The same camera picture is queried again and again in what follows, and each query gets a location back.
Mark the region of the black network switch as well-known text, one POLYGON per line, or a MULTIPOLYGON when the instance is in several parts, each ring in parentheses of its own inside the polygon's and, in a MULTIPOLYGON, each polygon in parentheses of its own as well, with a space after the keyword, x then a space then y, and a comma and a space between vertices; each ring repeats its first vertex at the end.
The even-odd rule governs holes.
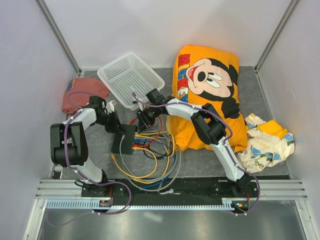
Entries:
POLYGON ((137 126, 133 124, 121 124, 115 133, 111 152, 113 154, 132 155, 137 129, 137 126))

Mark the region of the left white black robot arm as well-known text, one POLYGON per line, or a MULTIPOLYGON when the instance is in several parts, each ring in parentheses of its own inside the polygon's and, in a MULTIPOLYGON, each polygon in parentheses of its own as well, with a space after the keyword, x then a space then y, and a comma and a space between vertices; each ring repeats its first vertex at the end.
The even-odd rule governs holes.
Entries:
POLYGON ((85 182, 91 183, 92 191, 99 197, 106 196, 110 185, 106 173, 89 158, 85 130, 95 124, 104 126, 108 133, 125 132, 121 126, 116 102, 107 102, 97 95, 89 97, 89 103, 68 120, 50 126, 50 154, 55 165, 68 168, 85 182))

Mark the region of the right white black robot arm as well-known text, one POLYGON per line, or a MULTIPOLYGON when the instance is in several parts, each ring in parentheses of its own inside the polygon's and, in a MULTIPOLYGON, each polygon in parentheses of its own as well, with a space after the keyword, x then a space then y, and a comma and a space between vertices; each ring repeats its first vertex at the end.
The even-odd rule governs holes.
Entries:
POLYGON ((240 197, 247 191, 251 178, 241 167, 229 144, 229 138, 233 136, 232 129, 219 117, 211 104, 201 106, 181 101, 173 96, 164 97, 156 88, 146 94, 149 104, 138 99, 134 92, 132 97, 147 107, 137 113, 139 123, 143 127, 150 127, 160 115, 180 117, 192 122, 198 138, 210 146, 222 164, 229 182, 230 193, 240 197))

